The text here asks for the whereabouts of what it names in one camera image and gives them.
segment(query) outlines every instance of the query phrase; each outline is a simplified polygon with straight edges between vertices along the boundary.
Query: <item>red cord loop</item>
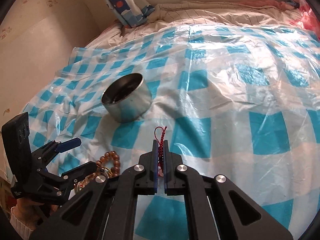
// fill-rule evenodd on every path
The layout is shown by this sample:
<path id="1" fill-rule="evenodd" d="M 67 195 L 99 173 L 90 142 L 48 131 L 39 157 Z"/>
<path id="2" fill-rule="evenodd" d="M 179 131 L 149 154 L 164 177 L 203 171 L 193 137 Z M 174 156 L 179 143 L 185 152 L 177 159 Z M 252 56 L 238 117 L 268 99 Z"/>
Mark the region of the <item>red cord loop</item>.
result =
<path id="1" fill-rule="evenodd" d="M 158 128 L 162 129 L 162 135 L 161 135 L 161 139 L 160 141 L 158 140 L 157 136 L 156 136 L 156 130 Z M 158 165 L 160 166 L 161 171 L 163 172 L 163 141 L 164 141 L 164 134 L 165 134 L 165 130 L 167 129 L 167 127 L 164 127 L 164 129 L 161 126 L 158 126 L 155 128 L 155 138 L 159 143 L 159 150 L 158 150 Z"/>

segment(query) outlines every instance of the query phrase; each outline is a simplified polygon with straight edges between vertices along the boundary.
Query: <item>metal bowl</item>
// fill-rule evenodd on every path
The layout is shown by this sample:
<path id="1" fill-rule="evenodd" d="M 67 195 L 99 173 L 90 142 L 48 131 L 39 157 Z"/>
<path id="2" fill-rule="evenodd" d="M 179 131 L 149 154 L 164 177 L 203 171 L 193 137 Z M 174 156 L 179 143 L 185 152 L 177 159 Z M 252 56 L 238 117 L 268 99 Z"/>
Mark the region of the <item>metal bowl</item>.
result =
<path id="1" fill-rule="evenodd" d="M 140 73 L 123 76 L 103 93 L 101 102 L 117 122 L 130 122 L 151 106 L 151 92 Z"/>

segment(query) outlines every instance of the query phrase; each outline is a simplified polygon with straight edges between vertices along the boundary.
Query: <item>brown bead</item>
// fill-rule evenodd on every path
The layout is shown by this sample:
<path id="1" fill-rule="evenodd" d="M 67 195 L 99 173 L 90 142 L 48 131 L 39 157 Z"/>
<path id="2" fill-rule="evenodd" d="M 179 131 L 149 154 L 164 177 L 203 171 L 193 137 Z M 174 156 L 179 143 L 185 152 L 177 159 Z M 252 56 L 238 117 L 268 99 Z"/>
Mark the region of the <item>brown bead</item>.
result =
<path id="1" fill-rule="evenodd" d="M 120 167 L 120 165 L 121 165 L 120 161 L 113 162 L 113 166 L 115 166 L 115 167 Z"/>
<path id="2" fill-rule="evenodd" d="M 110 154 L 109 153 L 105 153 L 104 156 L 107 159 L 107 161 L 110 159 Z"/>
<path id="3" fill-rule="evenodd" d="M 114 154 L 112 157 L 113 157 L 113 159 L 114 159 L 115 161 L 119 161 L 119 160 L 120 160 L 120 157 L 119 157 L 118 154 Z"/>
<path id="4" fill-rule="evenodd" d="M 114 155 L 116 155 L 117 153 L 115 151 L 111 151 L 109 152 L 110 157 L 113 157 Z"/>
<path id="5" fill-rule="evenodd" d="M 102 163 L 105 163 L 105 162 L 106 162 L 105 156 L 101 156 L 101 157 L 100 157 L 100 161 L 101 161 Z"/>
<path id="6" fill-rule="evenodd" d="M 112 173 L 119 173 L 120 172 L 120 168 L 119 167 L 112 167 L 111 168 L 111 172 Z"/>

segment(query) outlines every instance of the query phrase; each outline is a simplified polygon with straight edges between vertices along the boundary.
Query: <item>bead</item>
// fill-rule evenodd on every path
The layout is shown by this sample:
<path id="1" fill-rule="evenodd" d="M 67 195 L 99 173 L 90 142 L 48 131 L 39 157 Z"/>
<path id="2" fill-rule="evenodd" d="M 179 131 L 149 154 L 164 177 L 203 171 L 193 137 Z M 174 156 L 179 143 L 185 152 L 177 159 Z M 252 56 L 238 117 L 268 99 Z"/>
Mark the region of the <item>bead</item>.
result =
<path id="1" fill-rule="evenodd" d="M 120 168 L 119 167 L 112 167 L 111 168 L 111 172 L 112 173 L 119 173 L 120 172 Z"/>
<path id="2" fill-rule="evenodd" d="M 115 167 L 120 167 L 120 165 L 121 165 L 120 161 L 113 162 L 113 166 L 115 166 Z"/>
<path id="3" fill-rule="evenodd" d="M 115 161 L 120 160 L 120 157 L 119 157 L 118 154 L 114 154 L 112 157 L 113 157 L 113 159 L 114 159 Z"/>
<path id="4" fill-rule="evenodd" d="M 114 156 L 114 155 L 116 155 L 116 154 L 117 154 L 117 153 L 116 153 L 115 151 L 109 152 L 110 157 L 112 157 L 112 156 Z"/>
<path id="5" fill-rule="evenodd" d="M 105 163 L 105 162 L 106 162 L 105 156 L 101 156 L 101 157 L 100 157 L 100 161 L 101 161 L 102 163 Z"/>

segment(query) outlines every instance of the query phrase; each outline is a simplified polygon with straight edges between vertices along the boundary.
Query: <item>checkered tablecloth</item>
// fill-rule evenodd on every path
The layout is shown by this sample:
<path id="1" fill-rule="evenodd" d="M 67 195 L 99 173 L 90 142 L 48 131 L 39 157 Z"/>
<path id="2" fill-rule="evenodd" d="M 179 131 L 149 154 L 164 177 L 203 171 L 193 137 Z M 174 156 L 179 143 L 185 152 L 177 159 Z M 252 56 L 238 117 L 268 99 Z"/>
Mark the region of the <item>checkered tablecloth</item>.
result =
<path id="1" fill-rule="evenodd" d="M 82 145 L 59 154 L 49 171 L 110 150 L 124 170 L 152 149 L 155 127 L 167 126 L 170 151 L 201 174 L 229 177 L 297 239 L 319 208 L 319 46 L 298 28 L 216 24 L 169 27 L 113 49 L 75 48 L 24 109 L 32 150 L 79 137 Z M 119 124 L 100 100 L 129 73 L 144 76 L 153 103 Z M 139 197 L 135 239 L 186 240 L 186 228 L 182 196 L 160 188 Z"/>

